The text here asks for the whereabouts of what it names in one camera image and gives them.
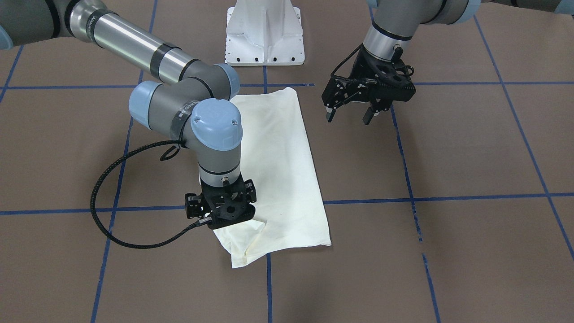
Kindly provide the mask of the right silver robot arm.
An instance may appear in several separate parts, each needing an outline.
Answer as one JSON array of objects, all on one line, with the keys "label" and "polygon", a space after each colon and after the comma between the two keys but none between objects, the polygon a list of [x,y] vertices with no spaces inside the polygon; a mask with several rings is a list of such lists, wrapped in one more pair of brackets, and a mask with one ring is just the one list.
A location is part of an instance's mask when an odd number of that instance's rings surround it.
[{"label": "right silver robot arm", "polygon": [[188,217],[210,229],[254,217],[256,189],[240,172],[239,92],[228,64],[208,65],[113,12],[100,0],[3,0],[1,49],[74,37],[148,72],[129,98],[133,120],[196,153],[202,192],[187,194]]}]

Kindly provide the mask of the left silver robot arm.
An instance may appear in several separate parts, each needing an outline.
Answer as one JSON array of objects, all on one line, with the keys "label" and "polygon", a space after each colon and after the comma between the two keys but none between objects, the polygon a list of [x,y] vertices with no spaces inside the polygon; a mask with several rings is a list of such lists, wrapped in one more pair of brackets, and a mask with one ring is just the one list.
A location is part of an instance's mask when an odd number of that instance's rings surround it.
[{"label": "left silver robot arm", "polygon": [[375,14],[364,41],[352,51],[355,57],[349,76],[330,74],[322,93],[326,120],[350,102],[368,103],[363,123],[386,112],[394,101],[407,102],[416,92],[413,67],[402,60],[421,25],[459,24],[479,9],[479,0],[371,0]]}]

